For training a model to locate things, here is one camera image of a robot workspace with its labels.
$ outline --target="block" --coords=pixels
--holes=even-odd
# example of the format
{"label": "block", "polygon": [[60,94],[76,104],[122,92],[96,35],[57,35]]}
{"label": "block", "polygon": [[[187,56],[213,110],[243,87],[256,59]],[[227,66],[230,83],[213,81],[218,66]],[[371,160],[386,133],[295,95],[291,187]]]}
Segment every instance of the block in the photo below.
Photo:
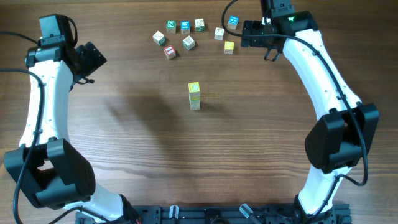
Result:
{"label": "block", "polygon": [[204,19],[195,19],[195,27],[197,28],[197,32],[205,31],[205,20]]}
{"label": "block", "polygon": [[154,41],[156,44],[163,45],[164,42],[166,42],[166,38],[164,37],[164,35],[161,32],[157,31],[154,34]]}
{"label": "block", "polygon": [[166,31],[171,34],[175,34],[176,26],[177,26],[177,24],[175,23],[175,21],[167,21],[166,22]]}
{"label": "block", "polygon": [[189,106],[191,110],[199,110],[200,109],[200,100],[190,100]]}
{"label": "block", "polygon": [[182,44],[186,49],[190,50],[193,46],[195,46],[195,41],[192,39],[191,36],[188,36],[187,38],[182,40]]}
{"label": "block", "polygon": [[182,34],[189,34],[191,26],[189,24],[189,21],[181,21],[181,33]]}
{"label": "block", "polygon": [[173,46],[167,46],[164,48],[164,54],[166,54],[167,59],[171,59],[175,57],[175,50]]}
{"label": "block", "polygon": [[223,40],[223,37],[224,37],[224,29],[217,27],[216,32],[214,33],[214,39]]}
{"label": "block", "polygon": [[230,16],[229,21],[228,21],[228,28],[231,29],[236,29],[236,26],[238,24],[239,18],[236,16]]}
{"label": "block", "polygon": [[200,86],[198,82],[188,83],[189,101],[200,100]]}
{"label": "block", "polygon": [[226,41],[224,47],[224,54],[232,54],[234,52],[234,42]]}

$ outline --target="yellow cube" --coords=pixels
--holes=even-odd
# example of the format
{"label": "yellow cube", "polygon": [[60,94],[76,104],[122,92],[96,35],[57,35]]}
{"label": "yellow cube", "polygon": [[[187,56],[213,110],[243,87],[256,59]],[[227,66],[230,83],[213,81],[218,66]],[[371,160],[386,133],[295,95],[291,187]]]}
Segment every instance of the yellow cube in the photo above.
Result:
{"label": "yellow cube", "polygon": [[200,87],[198,82],[188,83],[189,100],[200,100]]}
{"label": "yellow cube", "polygon": [[226,41],[224,47],[224,54],[232,54],[234,52],[234,42]]}

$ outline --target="black cable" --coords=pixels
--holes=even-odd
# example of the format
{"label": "black cable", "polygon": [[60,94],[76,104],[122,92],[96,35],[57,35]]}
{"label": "black cable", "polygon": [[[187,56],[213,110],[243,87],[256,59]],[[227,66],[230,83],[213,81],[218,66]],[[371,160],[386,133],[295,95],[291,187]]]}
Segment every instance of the black cable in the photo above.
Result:
{"label": "black cable", "polygon": [[34,40],[34,39],[30,38],[30,37],[27,37],[27,36],[25,36],[25,35],[18,34],[18,33],[16,33],[16,32],[11,32],[11,31],[0,31],[0,34],[15,35],[15,36],[17,36],[17,37],[22,37],[23,39],[29,40],[29,41],[31,41],[31,42],[37,44],[37,41],[36,41],[36,40]]}
{"label": "black cable", "polygon": [[76,27],[75,21],[73,21],[73,19],[68,17],[68,20],[69,20],[69,22],[72,23],[73,27],[75,28],[75,40],[73,41],[73,46],[76,47],[76,45],[77,45],[77,27]]}
{"label": "black cable", "polygon": [[42,122],[42,115],[43,115],[43,108],[44,108],[44,85],[42,80],[33,72],[30,72],[25,69],[20,69],[20,68],[0,68],[0,72],[22,72],[26,73],[32,77],[34,77],[37,80],[37,84],[40,88],[40,101],[39,101],[39,110],[37,112],[37,120],[36,120],[36,126],[35,126],[35,131],[34,131],[34,136],[33,136],[33,141],[32,145],[30,146],[29,152],[27,153],[24,165],[22,166],[21,173],[19,174],[17,185],[15,187],[15,192],[14,192],[14,202],[13,202],[13,212],[14,212],[14,218],[17,224],[22,224],[22,221],[19,217],[19,212],[18,212],[18,201],[19,201],[19,191],[21,189],[22,181],[24,179],[25,171],[27,169],[27,166],[29,165],[30,159],[32,158],[34,147],[36,146],[37,140],[39,139],[40,135],[40,127],[41,127],[41,122]]}
{"label": "black cable", "polygon": [[357,185],[357,186],[360,186],[360,187],[364,186],[366,184],[366,182],[368,181],[368,175],[369,175],[368,153],[366,152],[366,146],[365,146],[363,133],[362,133],[362,130],[361,130],[359,124],[358,124],[358,121],[355,118],[355,115],[353,114],[352,109],[351,109],[349,103],[347,102],[346,96],[343,93],[343,90],[341,89],[340,84],[338,83],[333,71],[329,67],[329,65],[326,62],[326,60],[322,57],[320,52],[314,46],[312,46],[308,42],[304,41],[303,39],[300,39],[298,37],[289,36],[289,35],[283,35],[283,34],[242,35],[242,34],[237,34],[237,33],[234,33],[234,32],[231,32],[231,31],[228,30],[228,28],[225,26],[225,22],[224,22],[225,14],[226,14],[226,11],[228,10],[228,8],[231,7],[236,1],[238,1],[238,0],[232,0],[225,7],[225,10],[224,10],[222,18],[221,18],[221,23],[222,23],[222,25],[224,27],[224,30],[227,33],[231,34],[231,35],[234,35],[236,37],[243,37],[243,38],[246,38],[246,37],[281,37],[281,38],[286,38],[286,39],[293,39],[293,40],[296,40],[296,41],[302,43],[303,45],[305,45],[309,49],[311,49],[312,52],[314,53],[314,55],[318,56],[318,58],[320,59],[320,61],[323,64],[323,66],[325,66],[326,70],[330,74],[330,77],[331,77],[331,79],[333,80],[333,83],[336,86],[337,92],[339,93],[340,98],[343,100],[343,103],[344,103],[344,105],[347,108],[347,112],[348,112],[348,114],[349,114],[349,116],[351,118],[351,122],[354,124],[355,130],[356,130],[357,135],[358,135],[358,139],[360,141],[359,144],[360,144],[361,149],[362,149],[363,172],[364,172],[362,182],[358,182],[358,181],[356,181],[356,180],[352,179],[351,177],[349,177],[347,175],[344,175],[344,174],[337,175],[335,177],[335,181],[334,181],[334,183],[333,183],[333,185],[332,185],[332,187],[331,187],[331,189],[330,189],[330,191],[329,191],[329,193],[328,193],[328,195],[326,197],[326,200],[323,201],[321,207],[317,210],[317,212],[313,215],[313,217],[308,220],[307,223],[309,223],[312,220],[314,220],[321,213],[321,211],[325,208],[325,206],[327,205],[329,199],[331,198],[331,195],[335,191],[336,185],[337,185],[338,181],[340,180],[340,178],[345,178],[345,179],[349,180],[351,183],[353,183],[354,185]]}
{"label": "black cable", "polygon": [[75,207],[75,208],[71,208],[71,209],[67,210],[66,212],[64,212],[60,216],[58,216],[56,219],[52,220],[49,224],[54,224],[54,223],[58,222],[63,217],[65,217],[66,215],[68,215],[69,213],[71,213],[71,212],[73,212],[75,210],[79,210],[80,212],[85,212],[85,213],[87,213],[89,215],[92,215],[92,216],[94,216],[96,218],[100,218],[100,219],[102,219],[105,222],[110,222],[110,220],[106,219],[105,217],[103,217],[101,215],[97,215],[97,214],[95,214],[95,213],[83,208],[82,206],[80,206],[80,207]]}

